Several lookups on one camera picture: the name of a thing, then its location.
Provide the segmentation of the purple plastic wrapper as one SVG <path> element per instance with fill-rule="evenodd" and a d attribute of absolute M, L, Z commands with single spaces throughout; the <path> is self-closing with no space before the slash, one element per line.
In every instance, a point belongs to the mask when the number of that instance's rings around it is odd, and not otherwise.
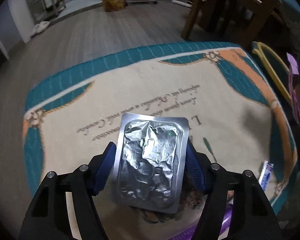
<path fill-rule="evenodd" d="M 293 55 L 287 53 L 289 62 L 288 70 L 288 90 L 291 96 L 293 116 L 300 127 L 300 70 Z"/>

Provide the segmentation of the wooden chair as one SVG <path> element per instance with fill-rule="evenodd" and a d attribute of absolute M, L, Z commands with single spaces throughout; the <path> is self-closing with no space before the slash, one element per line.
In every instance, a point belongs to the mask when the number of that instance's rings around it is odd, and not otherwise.
<path fill-rule="evenodd" d="M 195 23 L 214 39 L 247 48 L 258 36 L 279 0 L 193 0 L 181 33 L 188 40 Z"/>

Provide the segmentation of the white power strip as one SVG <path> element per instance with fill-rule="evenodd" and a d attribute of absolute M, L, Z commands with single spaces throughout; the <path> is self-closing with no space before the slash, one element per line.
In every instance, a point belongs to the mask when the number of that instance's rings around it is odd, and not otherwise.
<path fill-rule="evenodd" d="M 178 1 L 178 0 L 172 0 L 172 3 L 177 4 L 177 5 L 181 5 L 181 6 L 186 7 L 186 8 L 191 8 L 192 7 L 191 4 L 186 3 L 186 2 L 182 2 L 182 1 Z"/>

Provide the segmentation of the small blue white packet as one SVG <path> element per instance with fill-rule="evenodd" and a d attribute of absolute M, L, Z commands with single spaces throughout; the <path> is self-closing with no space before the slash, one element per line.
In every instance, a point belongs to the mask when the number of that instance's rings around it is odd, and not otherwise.
<path fill-rule="evenodd" d="M 258 178 L 258 182 L 259 182 L 259 184 L 260 184 L 263 191 L 266 190 L 266 188 L 269 184 L 273 168 L 274 168 L 274 165 L 272 163 L 270 163 L 269 161 L 265 160 L 263 162 L 261 172 L 260 172 L 260 176 Z"/>

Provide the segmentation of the silver foil blister pack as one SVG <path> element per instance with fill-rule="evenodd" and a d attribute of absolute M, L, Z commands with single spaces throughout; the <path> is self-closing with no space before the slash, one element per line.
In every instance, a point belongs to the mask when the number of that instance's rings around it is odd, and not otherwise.
<path fill-rule="evenodd" d="M 189 121 L 125 113 L 111 185 L 115 202 L 176 213 L 183 183 Z"/>

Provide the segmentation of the blue bin with yellow rim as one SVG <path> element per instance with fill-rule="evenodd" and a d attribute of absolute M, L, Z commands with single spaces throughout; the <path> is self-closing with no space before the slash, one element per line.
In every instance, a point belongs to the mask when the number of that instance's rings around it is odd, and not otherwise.
<path fill-rule="evenodd" d="M 252 43 L 252 52 L 260 59 L 264 69 L 275 84 L 277 90 L 287 101 L 292 104 L 292 96 L 288 89 L 289 68 L 284 61 L 268 45 L 262 42 Z"/>

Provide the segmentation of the teal beige quilted cushion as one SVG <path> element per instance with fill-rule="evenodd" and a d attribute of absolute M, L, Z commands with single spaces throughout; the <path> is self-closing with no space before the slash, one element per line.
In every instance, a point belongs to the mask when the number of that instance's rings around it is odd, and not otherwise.
<path fill-rule="evenodd" d="M 277 217 L 297 174 L 297 148 L 282 105 L 254 59 L 227 42 L 168 43 L 124 50 L 63 70 L 27 97 L 23 120 L 26 170 L 33 196 L 50 171 L 73 172 L 110 142 L 117 148 L 125 113 L 184 117 L 187 142 L 227 171 L 274 165 L 264 191 Z M 186 168 L 178 211 L 149 211 L 115 202 L 113 167 L 93 197 L 108 239 L 192 239 L 206 196 Z M 234 193 L 218 239 L 226 239 Z M 82 239 L 72 194 L 66 204 L 73 239 Z"/>

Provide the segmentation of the white slippers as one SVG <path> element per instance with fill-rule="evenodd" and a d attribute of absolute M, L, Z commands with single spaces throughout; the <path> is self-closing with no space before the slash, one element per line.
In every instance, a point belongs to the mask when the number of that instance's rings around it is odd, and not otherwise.
<path fill-rule="evenodd" d="M 50 25 L 49 21 L 42 21 L 36 24 L 32 30 L 30 37 L 34 37 L 42 32 L 44 32 Z"/>

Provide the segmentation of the green thin stick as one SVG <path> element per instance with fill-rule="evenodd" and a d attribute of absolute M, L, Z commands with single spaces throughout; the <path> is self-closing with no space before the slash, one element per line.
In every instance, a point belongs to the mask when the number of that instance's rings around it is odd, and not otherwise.
<path fill-rule="evenodd" d="M 212 148 L 211 148 L 211 146 L 210 146 L 210 143 L 208 142 L 208 140 L 207 140 L 206 138 L 203 138 L 203 142 L 204 142 L 204 144 L 205 144 L 207 150 L 208 150 L 208 151 L 210 152 L 210 154 L 212 155 L 214 162 L 217 163 L 218 161 L 217 161 L 217 159 L 216 159 L 216 157 L 215 157 L 215 155 L 214 155 L 214 152 L 213 152 L 213 150 L 212 150 Z"/>

